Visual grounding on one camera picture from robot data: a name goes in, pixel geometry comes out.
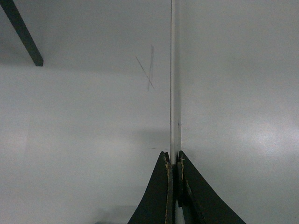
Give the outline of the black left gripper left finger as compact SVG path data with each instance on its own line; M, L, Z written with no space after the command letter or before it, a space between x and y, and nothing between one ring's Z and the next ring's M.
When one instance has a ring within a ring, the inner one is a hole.
M130 224L173 223L173 172L167 152L161 152Z

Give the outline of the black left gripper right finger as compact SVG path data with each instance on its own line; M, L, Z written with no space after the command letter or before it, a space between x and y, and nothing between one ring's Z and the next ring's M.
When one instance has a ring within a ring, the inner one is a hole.
M178 206L186 224L245 223L213 190L183 151L178 153Z

